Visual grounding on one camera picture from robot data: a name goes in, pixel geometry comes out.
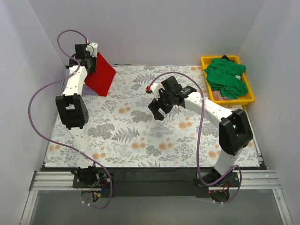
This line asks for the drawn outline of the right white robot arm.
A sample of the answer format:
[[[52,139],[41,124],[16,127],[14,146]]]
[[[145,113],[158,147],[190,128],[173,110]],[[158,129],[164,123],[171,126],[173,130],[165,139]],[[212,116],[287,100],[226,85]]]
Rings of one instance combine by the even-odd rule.
[[[199,180],[207,187],[223,186],[229,181],[229,174],[237,167],[235,162],[240,152],[253,139],[247,115],[242,109],[232,111],[205,98],[199,86],[182,87],[173,76],[174,72],[170,72],[170,75],[161,84],[152,81],[147,86],[146,92],[154,95],[148,108],[155,120],[163,120],[160,111],[168,114],[175,105],[181,106],[199,114],[200,121],[207,119],[218,128],[221,153],[211,172],[199,176]]]

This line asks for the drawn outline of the red t shirt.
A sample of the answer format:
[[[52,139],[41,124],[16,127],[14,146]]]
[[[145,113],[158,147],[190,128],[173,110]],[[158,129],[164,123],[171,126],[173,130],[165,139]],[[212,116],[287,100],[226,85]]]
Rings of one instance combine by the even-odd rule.
[[[99,96],[106,97],[116,70],[105,60],[101,53],[97,53],[96,72],[88,74],[85,84]]]

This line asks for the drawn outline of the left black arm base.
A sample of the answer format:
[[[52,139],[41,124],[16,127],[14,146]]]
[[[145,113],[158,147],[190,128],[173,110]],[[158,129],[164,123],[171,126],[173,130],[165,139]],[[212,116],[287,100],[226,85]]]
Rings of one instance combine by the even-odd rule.
[[[74,188],[110,188],[110,183],[114,183],[114,173],[109,176],[106,173],[101,173],[95,166],[87,168],[78,167],[76,171],[71,172],[74,175]]]

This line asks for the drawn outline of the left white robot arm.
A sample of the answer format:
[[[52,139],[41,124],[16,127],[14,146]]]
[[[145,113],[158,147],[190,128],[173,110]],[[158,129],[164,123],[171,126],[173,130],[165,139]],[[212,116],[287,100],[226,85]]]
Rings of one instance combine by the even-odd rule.
[[[82,153],[89,149],[85,125],[89,120],[89,113],[82,98],[85,79],[89,73],[96,71],[97,43],[75,45],[75,55],[69,60],[69,78],[61,96],[56,97],[55,103],[60,120],[68,129],[73,145],[79,150],[76,166],[86,169],[93,166],[93,162]]]

